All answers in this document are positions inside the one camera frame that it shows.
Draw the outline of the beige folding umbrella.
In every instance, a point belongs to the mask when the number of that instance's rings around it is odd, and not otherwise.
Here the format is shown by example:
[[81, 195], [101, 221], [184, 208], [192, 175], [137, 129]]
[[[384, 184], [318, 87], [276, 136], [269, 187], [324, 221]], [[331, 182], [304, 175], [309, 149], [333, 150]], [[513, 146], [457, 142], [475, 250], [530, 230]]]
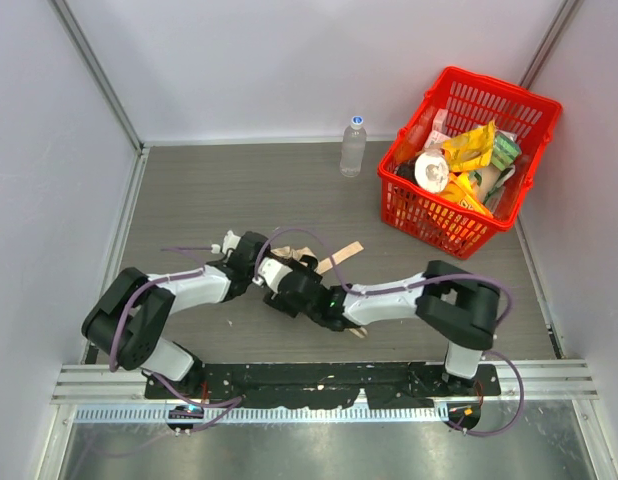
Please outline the beige folding umbrella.
[[[272, 257], [276, 256], [282, 263], [291, 269], [304, 265], [311, 271], [323, 275], [320, 272], [320, 262], [309, 248], [293, 249], [289, 246], [273, 249]], [[323, 320], [312, 320], [321, 327], [335, 332], [349, 331], [356, 337], [364, 339], [368, 336], [365, 327], [354, 324], [344, 316], [344, 300], [347, 292], [341, 285], [332, 287], [325, 286], [328, 290], [328, 307]]]

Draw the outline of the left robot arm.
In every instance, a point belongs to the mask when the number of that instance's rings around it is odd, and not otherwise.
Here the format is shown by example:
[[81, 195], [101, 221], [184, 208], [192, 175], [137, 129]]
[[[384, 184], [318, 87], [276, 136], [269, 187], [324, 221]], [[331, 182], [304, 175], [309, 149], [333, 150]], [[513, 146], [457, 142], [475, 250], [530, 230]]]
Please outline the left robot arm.
[[243, 295], [252, 284], [256, 258], [267, 241], [259, 233], [229, 231], [219, 260], [196, 269], [148, 275], [122, 270], [85, 318], [82, 335], [113, 361], [114, 369], [143, 370], [181, 395], [197, 396], [202, 361], [163, 337], [169, 317], [200, 305], [221, 304]]

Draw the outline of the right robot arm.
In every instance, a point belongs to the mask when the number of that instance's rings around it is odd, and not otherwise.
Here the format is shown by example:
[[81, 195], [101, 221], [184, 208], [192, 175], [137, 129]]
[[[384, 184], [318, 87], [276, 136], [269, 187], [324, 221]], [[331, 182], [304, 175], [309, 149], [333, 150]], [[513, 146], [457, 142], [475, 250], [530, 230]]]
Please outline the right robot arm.
[[265, 302], [290, 317], [302, 314], [332, 331], [372, 323], [416, 319], [447, 340], [445, 379], [475, 379], [484, 352], [491, 349], [503, 288], [443, 261], [394, 282], [327, 287], [323, 277], [295, 260], [263, 260], [255, 282], [268, 288]]

